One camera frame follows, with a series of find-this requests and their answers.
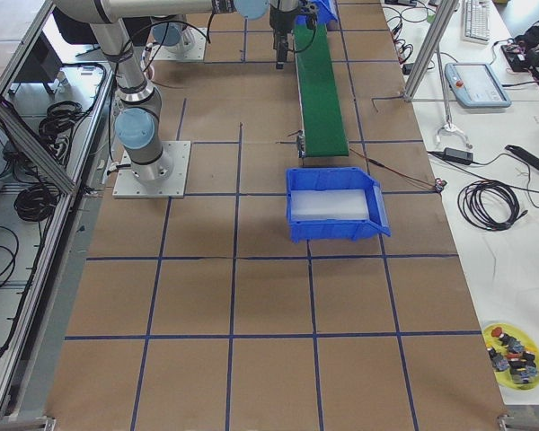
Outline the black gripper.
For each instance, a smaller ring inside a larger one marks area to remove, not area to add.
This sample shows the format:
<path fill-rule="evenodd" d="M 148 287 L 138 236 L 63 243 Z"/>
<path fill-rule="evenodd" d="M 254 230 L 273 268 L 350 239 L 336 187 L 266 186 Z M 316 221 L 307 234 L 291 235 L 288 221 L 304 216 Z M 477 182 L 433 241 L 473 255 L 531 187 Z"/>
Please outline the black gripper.
<path fill-rule="evenodd" d="M 293 30 L 296 20 L 296 0 L 270 0 L 269 25 L 273 30 L 276 68 L 285 65 L 285 49 L 288 34 Z"/>

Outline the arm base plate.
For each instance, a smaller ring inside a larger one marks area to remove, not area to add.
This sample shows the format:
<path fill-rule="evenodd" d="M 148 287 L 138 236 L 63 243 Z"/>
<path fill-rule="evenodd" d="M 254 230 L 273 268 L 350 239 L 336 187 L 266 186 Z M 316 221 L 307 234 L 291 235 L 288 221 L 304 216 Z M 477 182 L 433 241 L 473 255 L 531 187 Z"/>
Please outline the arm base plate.
<path fill-rule="evenodd" d="M 115 198 L 183 198 L 190 161 L 190 141 L 162 141 L 163 153 L 154 163 L 133 163 L 127 151 L 113 188 Z"/>
<path fill-rule="evenodd" d="M 193 29 L 186 27 L 181 33 L 181 38 L 176 45 L 170 45 L 172 38 L 166 36 L 166 42 L 160 46 L 165 34 L 165 29 L 152 30 L 154 39 L 152 51 L 147 55 L 148 59 L 174 61 L 174 62 L 202 62 L 206 54 L 205 28 Z"/>

